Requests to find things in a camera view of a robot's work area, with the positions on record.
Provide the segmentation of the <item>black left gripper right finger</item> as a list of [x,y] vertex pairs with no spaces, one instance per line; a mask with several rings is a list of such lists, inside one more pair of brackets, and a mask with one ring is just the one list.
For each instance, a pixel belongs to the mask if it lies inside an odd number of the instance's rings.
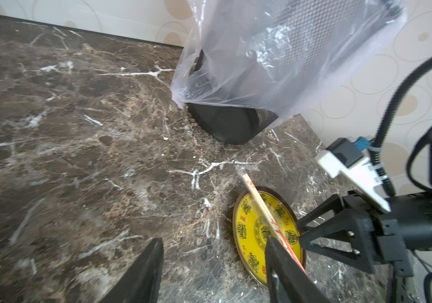
[[271,303],[329,302],[284,247],[272,237],[267,239],[265,262]]

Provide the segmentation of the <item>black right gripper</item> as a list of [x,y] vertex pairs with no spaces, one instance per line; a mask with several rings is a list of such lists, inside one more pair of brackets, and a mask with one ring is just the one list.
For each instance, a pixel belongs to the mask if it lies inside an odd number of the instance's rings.
[[382,213],[358,194],[333,194],[297,221],[303,249],[373,274],[391,265],[397,277],[414,274],[409,251],[432,250],[432,194],[389,200]]

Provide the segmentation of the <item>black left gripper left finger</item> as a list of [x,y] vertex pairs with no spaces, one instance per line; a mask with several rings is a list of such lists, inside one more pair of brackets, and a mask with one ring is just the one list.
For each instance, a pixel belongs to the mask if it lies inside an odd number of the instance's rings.
[[157,302],[164,264],[164,245],[154,238],[101,302]]

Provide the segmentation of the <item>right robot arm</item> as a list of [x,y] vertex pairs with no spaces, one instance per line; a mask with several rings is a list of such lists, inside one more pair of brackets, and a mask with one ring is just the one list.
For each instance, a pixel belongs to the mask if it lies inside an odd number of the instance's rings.
[[318,165],[332,177],[342,175],[355,189],[331,196],[298,220],[301,248],[367,273],[389,264],[396,276],[412,276],[409,252],[432,249],[432,127],[414,154],[423,148],[429,149],[430,187],[391,198],[376,193],[381,178],[356,144],[341,138],[320,152]]

